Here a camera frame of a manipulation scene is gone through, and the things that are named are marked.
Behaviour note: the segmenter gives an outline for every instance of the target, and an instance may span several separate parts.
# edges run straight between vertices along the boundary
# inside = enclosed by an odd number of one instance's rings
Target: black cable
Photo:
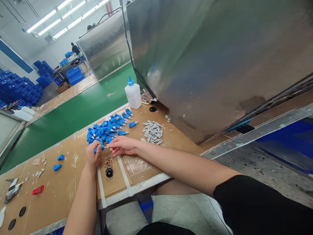
[[[122,8],[121,8],[121,7],[118,7],[118,8],[116,8],[115,10],[104,14],[96,25],[98,25],[98,24],[100,23],[100,21],[102,20],[103,17],[105,17],[105,16],[108,15],[108,14],[111,14],[111,13],[115,12],[117,9],[122,9]]]
[[[125,38],[126,38],[126,42],[127,42],[127,46],[128,46],[128,50],[129,50],[129,55],[130,55],[130,61],[131,61],[131,65],[133,66],[134,72],[137,76],[137,78],[141,81],[141,83],[145,86],[145,88],[148,90],[148,92],[150,93],[150,95],[152,96],[152,98],[155,98],[156,96],[154,95],[154,93],[152,92],[152,90],[147,86],[146,82],[143,80],[142,76],[140,75],[140,73],[137,71],[137,69],[135,68],[134,62],[133,62],[133,58],[131,56],[131,50],[130,50],[130,45],[128,42],[128,38],[127,38],[127,31],[126,31],[126,22],[125,22],[125,16],[124,16],[124,7],[123,7],[123,0],[121,0],[121,5],[122,5],[122,15],[123,15],[123,20],[124,20],[124,28],[125,28]]]

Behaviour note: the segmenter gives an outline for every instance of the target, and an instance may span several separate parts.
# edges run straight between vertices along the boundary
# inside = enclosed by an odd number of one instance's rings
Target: cardboard box
[[[62,85],[58,86],[58,88],[55,90],[57,91],[57,93],[61,94],[63,91],[66,91],[67,89],[69,89],[69,84],[67,82],[64,82]]]

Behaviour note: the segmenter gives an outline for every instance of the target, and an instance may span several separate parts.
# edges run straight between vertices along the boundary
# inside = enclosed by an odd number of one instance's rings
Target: person's left hand
[[[98,140],[93,141],[87,148],[86,148],[86,163],[85,168],[90,170],[93,173],[96,173],[97,166],[101,161],[101,152],[102,146]]]

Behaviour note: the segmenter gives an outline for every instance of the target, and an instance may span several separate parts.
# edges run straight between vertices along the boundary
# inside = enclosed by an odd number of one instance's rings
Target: ceiling light
[[[63,7],[65,7],[68,3],[70,3],[72,0],[66,0],[58,6],[58,10],[61,10]]]
[[[102,6],[103,4],[106,4],[109,0],[103,0],[102,2],[99,3],[99,5],[97,6],[97,9]]]
[[[87,11],[85,14],[82,15],[82,19],[85,19],[87,16],[93,13],[96,9],[97,9],[97,6],[91,8],[89,11]]]
[[[70,14],[72,14],[74,11],[76,11],[78,8],[80,8],[82,5],[84,5],[86,1],[82,1],[80,4],[78,4],[76,7],[74,7],[72,10],[70,10],[68,13],[66,13],[64,16],[62,16],[62,19],[65,19],[68,17]]]
[[[68,26],[68,29],[73,28],[75,25],[77,25],[80,21],[82,20],[82,16],[80,18],[78,18],[77,20],[75,20],[73,23],[71,23]]]
[[[37,28],[39,25],[44,23],[47,19],[49,19],[51,16],[53,16],[56,13],[56,10],[51,11],[48,15],[46,15],[44,18],[42,18],[40,21],[38,21],[36,24],[34,24],[32,27],[30,27],[27,32],[30,33],[35,28]]]
[[[51,29],[53,26],[55,26],[57,23],[60,23],[61,19],[58,19],[56,21],[54,21],[51,25],[49,25],[48,27],[46,27],[44,30],[42,30],[41,32],[38,33],[39,36],[43,35],[45,32],[47,32],[49,29]]]
[[[64,34],[66,31],[68,31],[67,28],[62,29],[60,32],[58,32],[56,35],[53,36],[54,39],[57,39],[60,37],[62,34]]]

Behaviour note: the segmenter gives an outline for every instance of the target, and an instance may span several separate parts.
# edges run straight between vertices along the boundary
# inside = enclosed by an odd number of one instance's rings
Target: forearm
[[[83,169],[64,234],[93,234],[97,216],[96,173]]]
[[[138,142],[136,152],[138,156],[175,179],[209,196],[213,196],[217,185],[240,175],[239,172],[207,158],[150,143]]]

